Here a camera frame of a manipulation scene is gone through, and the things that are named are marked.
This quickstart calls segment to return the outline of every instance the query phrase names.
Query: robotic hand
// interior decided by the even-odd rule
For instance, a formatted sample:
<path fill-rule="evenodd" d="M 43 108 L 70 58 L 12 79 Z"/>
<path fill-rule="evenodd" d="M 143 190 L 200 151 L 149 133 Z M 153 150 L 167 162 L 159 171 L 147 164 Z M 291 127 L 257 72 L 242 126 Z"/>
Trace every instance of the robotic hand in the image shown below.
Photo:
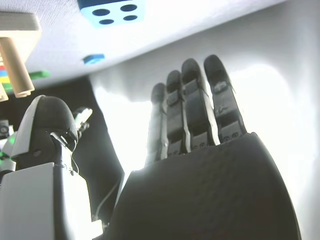
<path fill-rule="evenodd" d="M 36 97 L 14 144 L 3 149 L 15 162 L 15 171 L 6 172 L 1 180 L 0 240 L 96 237 L 87 183 L 73 168 L 77 143 L 68 106 L 56 97 Z"/>
<path fill-rule="evenodd" d="M 247 133 L 220 59 L 194 59 L 151 95 L 145 168 L 115 206 L 108 240 L 300 240 L 290 196 L 265 146 Z"/>

